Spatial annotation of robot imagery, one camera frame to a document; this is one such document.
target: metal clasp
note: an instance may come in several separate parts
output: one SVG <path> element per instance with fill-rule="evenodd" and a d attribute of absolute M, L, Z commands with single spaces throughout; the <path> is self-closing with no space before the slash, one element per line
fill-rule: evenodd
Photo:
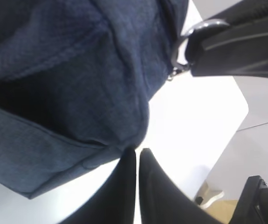
<path fill-rule="evenodd" d="M 224 20 L 221 19 L 212 19 L 212 20 L 206 20 L 202 21 L 194 26 L 192 26 L 183 36 L 181 36 L 178 41 L 175 43 L 175 46 L 172 51 L 171 56 L 171 63 L 174 67 L 173 72 L 168 76 L 168 81 L 172 81 L 175 76 L 178 76 L 184 72 L 187 72 L 191 69 L 191 64 L 180 64 L 177 62 L 178 54 L 179 54 L 179 48 L 180 46 L 189 39 L 189 37 L 198 30 L 202 29 L 210 29 L 210 28 L 216 28 L 216 27 L 229 27 L 230 24 L 227 23 Z"/>

